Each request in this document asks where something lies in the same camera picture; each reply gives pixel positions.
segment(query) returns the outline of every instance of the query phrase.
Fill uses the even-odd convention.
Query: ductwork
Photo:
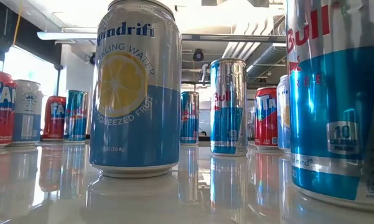
[[[279,21],[277,28],[274,29],[274,35],[286,35],[284,17]],[[259,66],[259,64],[278,64],[285,56],[286,47],[271,43],[262,43],[247,61],[247,75],[249,77],[262,76],[262,74],[271,70],[272,67]]]

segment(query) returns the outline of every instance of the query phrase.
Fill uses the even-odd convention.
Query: reflective white table
[[[374,213],[320,202],[291,182],[290,157],[255,151],[214,157],[185,147],[171,173],[103,177],[89,145],[0,150],[0,223],[367,223]]]

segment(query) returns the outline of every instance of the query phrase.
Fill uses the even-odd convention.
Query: spindrift can
[[[16,80],[14,132],[11,145],[27,146],[40,141],[43,93],[40,83]]]
[[[211,64],[210,139],[214,154],[244,156],[247,153],[245,66],[245,61],[238,58],[222,58]]]
[[[61,96],[50,96],[45,105],[44,115],[44,141],[56,141],[63,139],[63,127],[65,124],[65,108],[67,99]]]
[[[278,146],[275,86],[257,89],[255,108],[255,144],[260,149],[274,149]]]
[[[10,75],[0,72],[0,147],[11,143],[16,86]]]
[[[115,0],[98,28],[90,162],[112,177],[179,161],[181,35],[155,0]]]
[[[293,182],[374,210],[374,1],[287,2]]]
[[[181,144],[199,142],[199,93],[181,93]]]
[[[289,105],[289,76],[283,75],[276,87],[278,114],[278,148],[291,153],[291,115]]]
[[[83,142],[86,140],[87,92],[68,91],[67,110],[65,111],[65,142]]]

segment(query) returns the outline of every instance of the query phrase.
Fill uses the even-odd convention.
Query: spindrift logo
[[[97,37],[97,46],[100,46],[102,41],[106,38],[117,35],[141,35],[146,37],[155,37],[156,28],[151,28],[150,24],[137,23],[137,26],[127,26],[126,22],[116,28],[111,28],[106,31],[100,32]]]

